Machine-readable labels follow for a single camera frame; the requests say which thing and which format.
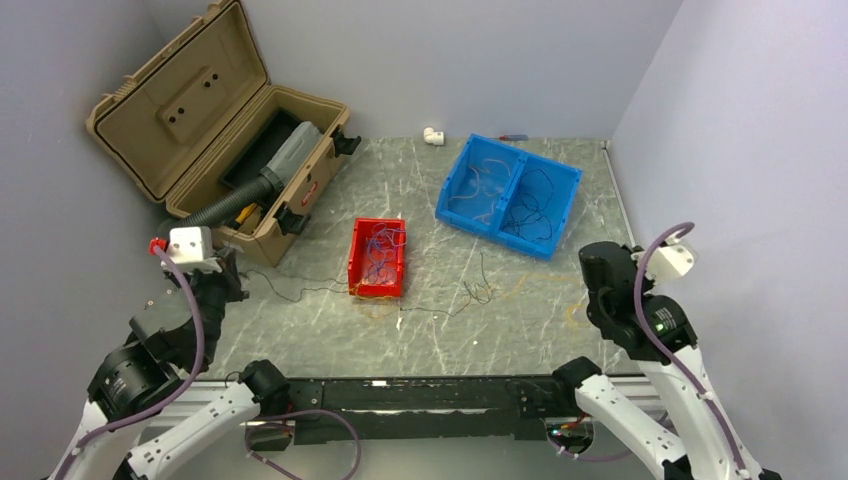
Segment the white pipe elbow fitting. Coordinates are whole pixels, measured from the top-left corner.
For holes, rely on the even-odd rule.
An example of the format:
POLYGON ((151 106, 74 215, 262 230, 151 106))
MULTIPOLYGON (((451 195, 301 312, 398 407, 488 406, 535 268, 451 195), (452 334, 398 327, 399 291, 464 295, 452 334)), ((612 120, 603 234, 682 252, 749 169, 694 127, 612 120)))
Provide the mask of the white pipe elbow fitting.
POLYGON ((437 131, 433 127, 426 127, 422 132, 423 140, 428 145, 442 146, 445 143, 443 131, 437 131))

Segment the blue divided plastic bin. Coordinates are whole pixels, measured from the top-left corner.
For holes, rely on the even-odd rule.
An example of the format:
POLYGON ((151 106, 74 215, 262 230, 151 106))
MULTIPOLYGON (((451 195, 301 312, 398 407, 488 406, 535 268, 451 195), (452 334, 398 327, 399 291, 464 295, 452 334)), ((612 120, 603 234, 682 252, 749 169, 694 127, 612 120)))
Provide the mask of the blue divided plastic bin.
POLYGON ((581 180, 576 167, 473 134, 444 181, 434 215, 459 230, 550 260, 581 180))

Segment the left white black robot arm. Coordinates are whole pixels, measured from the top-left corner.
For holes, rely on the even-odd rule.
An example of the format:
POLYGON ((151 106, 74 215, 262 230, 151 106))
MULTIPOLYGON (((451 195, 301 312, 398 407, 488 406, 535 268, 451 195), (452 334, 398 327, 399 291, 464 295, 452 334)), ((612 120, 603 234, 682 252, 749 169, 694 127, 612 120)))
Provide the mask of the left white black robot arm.
POLYGON ((130 321, 87 387, 82 418, 53 479, 166 479, 239 424, 272 420, 292 406, 290 382, 269 360, 254 360, 237 379, 177 425, 146 442, 141 433, 187 393, 214 361, 229 303, 243 290, 236 252, 225 247, 189 266, 171 254, 166 277, 175 292, 130 321))

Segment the red plastic bin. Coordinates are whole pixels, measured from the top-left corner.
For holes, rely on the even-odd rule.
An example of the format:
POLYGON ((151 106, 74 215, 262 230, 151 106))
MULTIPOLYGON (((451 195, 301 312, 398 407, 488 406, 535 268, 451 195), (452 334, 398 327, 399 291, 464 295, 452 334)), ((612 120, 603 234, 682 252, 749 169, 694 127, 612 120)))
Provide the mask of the red plastic bin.
POLYGON ((404 219, 357 217, 347 266, 348 292, 360 298, 400 298, 404 293, 404 219))

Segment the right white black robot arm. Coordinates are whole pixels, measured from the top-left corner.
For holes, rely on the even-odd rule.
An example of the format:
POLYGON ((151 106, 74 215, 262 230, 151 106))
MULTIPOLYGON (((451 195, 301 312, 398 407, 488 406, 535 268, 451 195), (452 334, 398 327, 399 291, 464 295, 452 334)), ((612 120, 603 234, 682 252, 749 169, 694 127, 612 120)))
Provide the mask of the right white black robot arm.
POLYGON ((657 284, 686 275, 694 253, 667 238, 651 252, 595 242, 582 247, 578 257, 590 322, 635 362, 672 425, 662 425, 637 406, 586 357, 553 372, 555 409, 564 415, 581 411, 600 422, 656 479, 779 478, 753 458, 728 420, 682 306, 652 292, 657 284))

